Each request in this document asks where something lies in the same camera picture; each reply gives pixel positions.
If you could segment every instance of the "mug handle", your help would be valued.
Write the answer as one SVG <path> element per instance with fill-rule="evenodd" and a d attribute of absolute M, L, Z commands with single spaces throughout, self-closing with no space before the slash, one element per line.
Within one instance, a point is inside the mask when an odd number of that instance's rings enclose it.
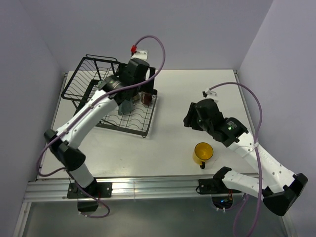
<path fill-rule="evenodd" d="M 205 169 L 205 162 L 202 161 L 202 164 L 199 166 L 201 169 Z"/>

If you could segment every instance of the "red connector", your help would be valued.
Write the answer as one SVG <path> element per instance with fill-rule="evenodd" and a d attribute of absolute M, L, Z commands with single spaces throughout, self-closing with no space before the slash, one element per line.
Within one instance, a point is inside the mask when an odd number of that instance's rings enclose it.
<path fill-rule="evenodd" d="M 134 53 L 136 53 L 137 50 L 137 46 L 133 45 L 132 48 L 130 49 L 130 51 L 132 52 L 132 56 L 134 55 Z"/>

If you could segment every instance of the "metal frame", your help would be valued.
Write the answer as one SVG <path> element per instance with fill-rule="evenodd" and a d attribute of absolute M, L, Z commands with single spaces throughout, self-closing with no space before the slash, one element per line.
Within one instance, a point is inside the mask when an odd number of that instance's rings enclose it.
<path fill-rule="evenodd" d="M 237 71 L 234 71 L 236 81 L 239 82 Z M 244 103 L 252 132 L 254 126 L 250 117 L 249 110 L 241 89 L 240 94 Z M 247 174 L 251 177 L 258 177 L 258 174 Z M 131 177 L 131 178 L 98 178 L 98 182 L 112 182 L 113 191 L 111 198 L 102 198 L 103 200 L 122 200 L 122 199 L 148 199 L 148 198 L 191 198 L 201 197 L 197 194 L 195 188 L 198 186 L 200 178 L 212 178 L 212 175 L 190 175 L 190 176 L 165 176 L 165 177 Z M 67 199 L 69 186 L 68 179 L 38 179 L 36 182 L 30 182 L 27 186 L 24 200 L 22 203 L 20 215 L 14 230 L 14 237 L 22 237 L 27 222 L 28 214 L 32 202 L 47 201 L 77 201 L 77 199 Z M 213 197 L 225 196 L 227 194 L 212 195 Z M 296 230 L 291 220 L 289 212 L 282 217 L 284 227 L 288 236 L 297 237 Z"/>
<path fill-rule="evenodd" d="M 98 182 L 112 182 L 111 200 L 149 198 L 191 198 L 199 197 L 195 191 L 198 180 L 212 178 L 212 175 L 167 176 L 146 178 L 97 178 Z M 38 180 L 28 184 L 24 202 L 77 201 L 67 199 L 68 179 Z"/>

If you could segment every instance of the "floor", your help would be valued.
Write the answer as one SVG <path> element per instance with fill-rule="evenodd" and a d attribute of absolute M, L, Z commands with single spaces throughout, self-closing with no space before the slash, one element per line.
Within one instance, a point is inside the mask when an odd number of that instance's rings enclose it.
<path fill-rule="evenodd" d="M 233 236 L 238 208 L 216 212 L 210 197 L 113 200 L 104 219 L 78 215 L 76 202 L 32 204 L 23 237 L 191 237 Z M 238 236 L 245 236 L 255 214 L 256 199 L 250 198 L 238 223 Z M 98 214 L 105 211 L 100 208 Z M 281 218 L 262 206 L 252 236 L 285 237 Z"/>

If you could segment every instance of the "cable clip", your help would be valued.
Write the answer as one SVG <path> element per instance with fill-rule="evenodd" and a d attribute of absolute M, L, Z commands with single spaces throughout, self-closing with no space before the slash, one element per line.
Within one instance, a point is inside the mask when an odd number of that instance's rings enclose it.
<path fill-rule="evenodd" d="M 250 151 L 253 151 L 258 146 L 259 146 L 259 142 L 256 142 L 255 144 L 253 144 L 253 147 L 250 149 Z"/>
<path fill-rule="evenodd" d="M 209 99 L 213 99 L 215 101 L 215 103 L 217 104 L 217 102 L 219 101 L 219 98 L 217 96 L 217 93 L 215 91 L 206 89 L 205 91 L 202 92 L 203 97 L 204 98 L 209 98 Z"/>
<path fill-rule="evenodd" d="M 133 45 L 132 48 L 130 49 L 130 51 L 132 52 L 132 56 L 133 56 L 134 53 L 136 53 L 136 51 L 137 51 L 137 46 Z"/>
<path fill-rule="evenodd" d="M 253 146 L 248 149 L 248 152 L 244 156 L 242 156 L 242 158 L 246 157 L 250 152 L 252 152 L 258 146 L 259 146 L 259 142 L 256 142 L 255 144 L 253 144 Z"/>

